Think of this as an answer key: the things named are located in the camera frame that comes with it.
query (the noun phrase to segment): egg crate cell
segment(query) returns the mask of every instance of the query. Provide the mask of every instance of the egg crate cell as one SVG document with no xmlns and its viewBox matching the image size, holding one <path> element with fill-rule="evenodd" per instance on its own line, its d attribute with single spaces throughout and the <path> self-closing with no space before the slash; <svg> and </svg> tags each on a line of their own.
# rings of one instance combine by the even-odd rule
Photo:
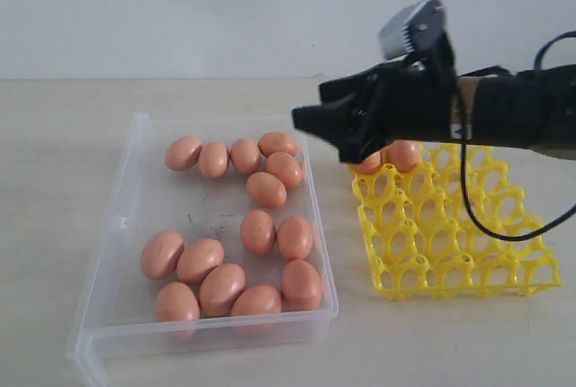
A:
<svg viewBox="0 0 576 387">
<path fill-rule="evenodd" d="M 469 293 L 528 295 L 560 286 L 557 261 L 542 237 L 506 242 L 482 233 L 464 208 L 460 147 L 421 144 L 422 161 L 402 174 L 385 163 L 354 176 L 358 216 L 377 292 L 389 300 L 415 294 L 444 299 Z M 471 206 L 487 228 L 517 235 L 543 225 L 525 212 L 524 188 L 508 183 L 509 165 L 490 147 L 469 147 Z"/>
</svg>

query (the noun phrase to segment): white wall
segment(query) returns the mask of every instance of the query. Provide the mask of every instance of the white wall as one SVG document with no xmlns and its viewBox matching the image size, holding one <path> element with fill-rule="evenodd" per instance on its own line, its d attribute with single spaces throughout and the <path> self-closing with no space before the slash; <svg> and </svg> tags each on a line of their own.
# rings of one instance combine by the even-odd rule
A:
<svg viewBox="0 0 576 387">
<path fill-rule="evenodd" d="M 379 58 L 378 29 L 415 1 L 0 0 L 0 77 L 343 75 Z M 576 29 L 574 0 L 444 1 L 460 70 L 527 68 Z"/>
</svg>

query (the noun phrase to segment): brown egg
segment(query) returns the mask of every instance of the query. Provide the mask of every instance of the brown egg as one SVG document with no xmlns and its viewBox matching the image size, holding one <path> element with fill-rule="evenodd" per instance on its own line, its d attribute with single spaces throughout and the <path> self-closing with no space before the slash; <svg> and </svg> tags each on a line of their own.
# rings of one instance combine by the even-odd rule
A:
<svg viewBox="0 0 576 387">
<path fill-rule="evenodd" d="M 196 165 L 201 151 L 202 141 L 198 137 L 182 137 L 168 147 L 164 161 L 173 171 L 184 171 Z"/>
<path fill-rule="evenodd" d="M 286 203 L 286 186 L 275 175 L 259 171 L 251 175 L 246 187 L 254 201 L 268 209 L 277 209 Z"/>
<path fill-rule="evenodd" d="M 265 313 L 280 313 L 282 311 L 282 296 L 275 286 L 269 283 L 247 288 L 232 306 L 233 317 L 245 315 L 260 315 Z M 248 326 L 236 326 L 236 331 L 241 336 L 259 336 L 268 333 L 274 324 L 257 324 Z"/>
<path fill-rule="evenodd" d="M 230 153 L 223 142 L 211 142 L 204 146 L 198 157 L 198 167 L 204 177 L 224 176 L 230 164 Z"/>
<path fill-rule="evenodd" d="M 374 174 L 382 168 L 383 159 L 382 152 L 376 151 L 360 164 L 352 164 L 352 169 L 354 169 L 358 174 Z"/>
<path fill-rule="evenodd" d="M 322 302 L 322 282 L 312 264 L 294 259 L 280 278 L 282 294 L 292 311 L 313 311 Z"/>
<path fill-rule="evenodd" d="M 286 218 L 278 229 L 278 249 L 287 259 L 304 259 L 314 244 L 314 232 L 302 216 Z"/>
<path fill-rule="evenodd" d="M 385 149 L 386 162 L 401 173 L 408 173 L 422 160 L 420 145 L 414 141 L 397 140 Z"/>
<path fill-rule="evenodd" d="M 188 285 L 180 282 L 166 284 L 158 293 L 154 304 L 158 322 L 198 320 L 200 307 L 194 292 Z M 186 340 L 194 330 L 170 332 L 169 336 L 177 340 Z"/>
<path fill-rule="evenodd" d="M 208 273 L 200 286 L 200 305 L 207 315 L 221 317 L 246 287 L 246 274 L 238 264 L 222 264 Z"/>
<path fill-rule="evenodd" d="M 258 140 L 258 147 L 266 157 L 277 151 L 284 151 L 292 156 L 298 153 L 298 143 L 291 135 L 284 132 L 265 133 Z"/>
<path fill-rule="evenodd" d="M 176 266 L 182 282 L 199 284 L 214 268 L 224 262 L 224 247 L 214 238 L 200 238 L 188 246 Z"/>
<path fill-rule="evenodd" d="M 151 238 L 140 253 L 140 270 L 150 279 L 164 279 L 176 270 L 184 251 L 184 239 L 179 232 L 167 229 Z"/>
<path fill-rule="evenodd" d="M 283 151 L 268 157 L 266 172 L 278 177 L 286 187 L 295 187 L 302 181 L 302 167 L 294 156 Z"/>
<path fill-rule="evenodd" d="M 241 138 L 230 149 L 232 164 L 241 174 L 255 173 L 262 162 L 260 149 L 252 139 Z"/>
<path fill-rule="evenodd" d="M 255 255 L 270 252 L 276 241 L 272 216 L 263 210 L 249 211 L 240 224 L 240 238 L 246 249 Z"/>
</svg>

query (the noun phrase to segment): yellow egg tray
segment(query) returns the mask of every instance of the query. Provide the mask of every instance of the yellow egg tray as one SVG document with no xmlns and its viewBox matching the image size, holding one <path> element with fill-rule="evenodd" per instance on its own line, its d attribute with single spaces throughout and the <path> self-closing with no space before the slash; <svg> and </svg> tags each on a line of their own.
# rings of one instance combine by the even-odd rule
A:
<svg viewBox="0 0 576 387">
<path fill-rule="evenodd" d="M 423 160 L 406 174 L 390 163 L 373 175 L 350 167 L 376 291 L 396 301 L 417 294 L 528 295 L 561 285 L 542 237 L 506 242 L 472 223 L 460 190 L 458 145 L 420 147 Z M 492 148 L 469 147 L 467 156 L 469 197 L 481 223 L 505 235 L 542 226 L 540 217 L 526 214 L 524 188 L 508 183 L 509 165 L 494 159 Z"/>
</svg>

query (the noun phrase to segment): clear plastic container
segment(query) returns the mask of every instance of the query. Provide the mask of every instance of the clear plastic container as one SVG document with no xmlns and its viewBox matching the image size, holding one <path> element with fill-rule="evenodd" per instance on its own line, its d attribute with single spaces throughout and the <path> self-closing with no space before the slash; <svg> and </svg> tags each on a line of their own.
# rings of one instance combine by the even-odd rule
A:
<svg viewBox="0 0 576 387">
<path fill-rule="evenodd" d="M 243 266 L 247 285 L 279 285 L 286 261 L 277 253 L 265 258 L 248 253 L 239 238 L 244 215 L 256 205 L 246 190 L 246 178 L 233 166 L 219 179 L 203 178 L 197 166 L 175 173 L 164 164 L 170 143 L 184 135 L 199 135 L 204 143 L 219 140 L 228 146 L 240 137 L 257 140 L 267 131 L 291 133 L 300 143 L 302 184 L 289 190 L 286 204 L 270 211 L 276 225 L 292 214 L 312 224 L 314 248 L 308 260 L 324 285 L 318 310 L 275 315 L 225 317 L 193 321 L 155 322 L 154 300 L 168 281 L 150 280 L 140 271 L 140 251 L 160 230 L 179 230 L 186 241 L 219 239 L 226 261 Z M 303 136 L 285 118 L 249 118 L 209 121 L 157 121 L 137 114 L 124 147 L 117 179 L 102 226 L 102 239 L 86 274 L 80 306 L 67 344 L 67 357 L 79 368 L 85 385 L 108 385 L 103 360 L 173 352 L 272 345 L 322 340 L 338 315 L 338 298 L 330 268 L 310 158 Z M 265 337 L 240 337 L 232 327 L 274 323 Z M 167 332 L 196 331 L 186 342 L 175 342 Z"/>
</svg>

